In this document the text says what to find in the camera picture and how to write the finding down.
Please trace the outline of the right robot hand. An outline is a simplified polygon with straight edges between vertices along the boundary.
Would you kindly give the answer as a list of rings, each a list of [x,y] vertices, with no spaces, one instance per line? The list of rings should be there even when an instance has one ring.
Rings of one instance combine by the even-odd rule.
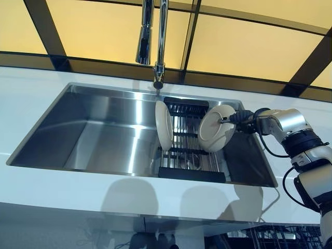
[[[235,125],[237,132],[243,132],[246,134],[253,134],[258,132],[257,124],[254,119],[254,113],[250,110],[236,111],[230,116],[222,117],[218,121],[219,123],[231,123]]]

